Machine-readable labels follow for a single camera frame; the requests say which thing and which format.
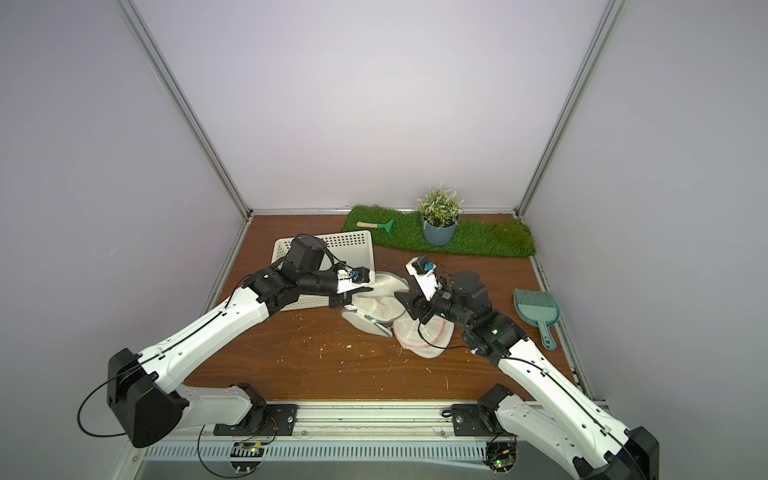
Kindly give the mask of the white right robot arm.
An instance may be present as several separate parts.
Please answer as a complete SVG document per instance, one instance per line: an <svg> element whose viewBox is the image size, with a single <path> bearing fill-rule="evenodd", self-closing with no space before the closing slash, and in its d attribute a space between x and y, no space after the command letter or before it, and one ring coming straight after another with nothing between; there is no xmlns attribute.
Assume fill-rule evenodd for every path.
<svg viewBox="0 0 768 480"><path fill-rule="evenodd" d="M572 384L509 316L492 306L479 276L461 271L450 280L425 257L407 264L418 292L396 297L412 319L442 318L462 327L462 338L523 387L539 404L496 386L486 395L505 433L516 435L556 462L574 479L656 479L660 446L644 427L629 428Z"/></svg>

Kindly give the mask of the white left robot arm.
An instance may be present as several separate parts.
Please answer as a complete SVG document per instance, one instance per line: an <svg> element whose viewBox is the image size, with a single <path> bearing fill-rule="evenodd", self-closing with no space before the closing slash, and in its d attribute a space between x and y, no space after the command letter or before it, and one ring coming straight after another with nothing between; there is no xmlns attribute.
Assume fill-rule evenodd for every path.
<svg viewBox="0 0 768 480"><path fill-rule="evenodd" d="M246 276L226 300L182 330L138 353L125 348L114 354L108 362L107 404L136 448L196 426L255 434L267 413L253 387L189 387L186 378L240 334L302 297L322 297L330 307L342 307L353 294L370 290L374 279L370 246L356 253L300 234L285 255Z"/></svg>

